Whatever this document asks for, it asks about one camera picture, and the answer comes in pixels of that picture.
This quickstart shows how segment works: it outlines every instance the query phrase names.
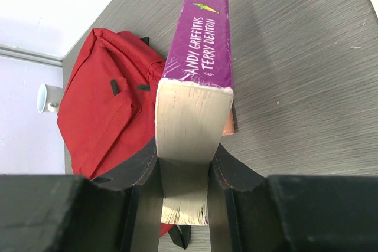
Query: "brown object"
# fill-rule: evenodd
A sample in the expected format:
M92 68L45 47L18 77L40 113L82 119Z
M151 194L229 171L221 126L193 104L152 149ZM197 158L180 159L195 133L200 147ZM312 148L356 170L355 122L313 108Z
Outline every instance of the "brown object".
M228 136L235 134L235 128L234 128L234 116L232 113L232 109L230 110L229 116L227 118L226 125L223 130L222 136Z

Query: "mug handle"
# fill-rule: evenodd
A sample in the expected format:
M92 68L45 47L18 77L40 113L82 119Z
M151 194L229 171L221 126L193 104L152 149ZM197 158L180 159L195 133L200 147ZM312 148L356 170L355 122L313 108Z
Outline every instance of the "mug handle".
M59 104L58 103L49 103L47 107L49 112L57 113L59 111Z

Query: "white mug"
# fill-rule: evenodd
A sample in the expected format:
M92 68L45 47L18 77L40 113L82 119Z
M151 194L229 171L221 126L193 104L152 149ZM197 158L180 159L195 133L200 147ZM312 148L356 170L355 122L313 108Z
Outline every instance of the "white mug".
M62 97L62 88L41 84L37 95L38 112L58 112Z

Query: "red fabric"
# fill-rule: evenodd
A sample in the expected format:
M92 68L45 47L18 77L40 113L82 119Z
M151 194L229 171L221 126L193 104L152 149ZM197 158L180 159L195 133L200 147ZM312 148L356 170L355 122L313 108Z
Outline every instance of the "red fabric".
M131 32L91 31L73 67L57 120L75 174L99 176L151 140L164 64ZM116 96L111 80L120 91ZM151 91L138 91L140 84L150 85ZM163 224L161 235L171 227Z

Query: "purple book spine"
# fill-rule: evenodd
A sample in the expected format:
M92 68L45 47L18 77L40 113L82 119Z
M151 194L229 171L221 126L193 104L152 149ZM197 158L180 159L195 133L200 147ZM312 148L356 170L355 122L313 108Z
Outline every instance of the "purple book spine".
M162 78L232 87L228 0L184 0Z

